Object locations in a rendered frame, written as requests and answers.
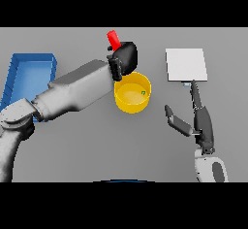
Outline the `pale square measuring scale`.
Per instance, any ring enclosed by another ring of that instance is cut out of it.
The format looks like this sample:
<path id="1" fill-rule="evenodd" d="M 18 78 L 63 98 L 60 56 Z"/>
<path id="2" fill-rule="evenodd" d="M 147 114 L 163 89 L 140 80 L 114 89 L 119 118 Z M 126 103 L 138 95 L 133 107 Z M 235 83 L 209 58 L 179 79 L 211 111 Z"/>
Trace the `pale square measuring scale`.
<path id="1" fill-rule="evenodd" d="M 207 81 L 203 49 L 166 49 L 166 63 L 169 82 Z"/>

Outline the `blue tray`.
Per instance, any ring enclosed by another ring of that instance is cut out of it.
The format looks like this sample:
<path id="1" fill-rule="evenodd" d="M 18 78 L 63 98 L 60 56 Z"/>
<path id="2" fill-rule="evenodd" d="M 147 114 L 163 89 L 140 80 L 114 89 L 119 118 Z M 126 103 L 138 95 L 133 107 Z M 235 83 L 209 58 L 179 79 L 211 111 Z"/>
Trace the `blue tray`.
<path id="1" fill-rule="evenodd" d="M 48 89 L 56 76 L 53 53 L 13 53 L 0 100 L 0 113 L 7 106 L 26 98 L 29 102 Z"/>

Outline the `yellow bowl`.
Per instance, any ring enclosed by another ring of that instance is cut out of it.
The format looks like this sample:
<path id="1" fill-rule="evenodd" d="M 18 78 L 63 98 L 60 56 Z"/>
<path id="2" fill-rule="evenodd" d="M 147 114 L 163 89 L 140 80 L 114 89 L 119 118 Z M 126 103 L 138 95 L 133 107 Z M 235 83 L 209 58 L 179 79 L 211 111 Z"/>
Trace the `yellow bowl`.
<path id="1" fill-rule="evenodd" d="M 150 99 L 151 82 L 147 76 L 133 72 L 114 83 L 114 100 L 119 110 L 127 114 L 143 111 Z"/>

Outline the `red beaker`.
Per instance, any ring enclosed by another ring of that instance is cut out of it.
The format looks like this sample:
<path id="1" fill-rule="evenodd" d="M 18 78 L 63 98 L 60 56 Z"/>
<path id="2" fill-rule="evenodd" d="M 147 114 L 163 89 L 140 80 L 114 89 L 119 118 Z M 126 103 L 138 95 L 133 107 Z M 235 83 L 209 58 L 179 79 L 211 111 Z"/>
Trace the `red beaker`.
<path id="1" fill-rule="evenodd" d="M 118 35 L 115 30 L 111 30 L 107 33 L 108 42 L 109 42 L 109 49 L 110 50 L 117 50 L 121 47 L 121 42 L 118 39 Z"/>

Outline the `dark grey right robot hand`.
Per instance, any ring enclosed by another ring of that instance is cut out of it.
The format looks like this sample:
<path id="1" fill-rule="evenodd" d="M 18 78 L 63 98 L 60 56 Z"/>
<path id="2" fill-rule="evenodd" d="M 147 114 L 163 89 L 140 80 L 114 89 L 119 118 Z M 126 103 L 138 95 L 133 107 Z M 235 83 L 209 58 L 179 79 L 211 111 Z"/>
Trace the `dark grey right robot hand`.
<path id="1" fill-rule="evenodd" d="M 165 113 L 170 127 L 186 137 L 194 136 L 196 144 L 201 147 L 203 154 L 212 154 L 214 149 L 214 135 L 210 114 L 202 104 L 200 92 L 195 80 L 191 81 L 191 97 L 194 111 L 194 126 L 176 116 L 171 107 L 165 106 Z"/>

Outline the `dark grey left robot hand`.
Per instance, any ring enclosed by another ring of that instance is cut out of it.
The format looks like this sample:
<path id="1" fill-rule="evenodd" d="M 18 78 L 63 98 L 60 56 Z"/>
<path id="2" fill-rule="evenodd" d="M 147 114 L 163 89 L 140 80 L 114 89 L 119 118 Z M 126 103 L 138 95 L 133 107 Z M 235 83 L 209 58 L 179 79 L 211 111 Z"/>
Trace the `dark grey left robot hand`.
<path id="1" fill-rule="evenodd" d="M 133 42 L 122 42 L 121 47 L 107 56 L 112 78 L 120 82 L 123 76 L 135 71 L 138 66 L 138 50 Z"/>

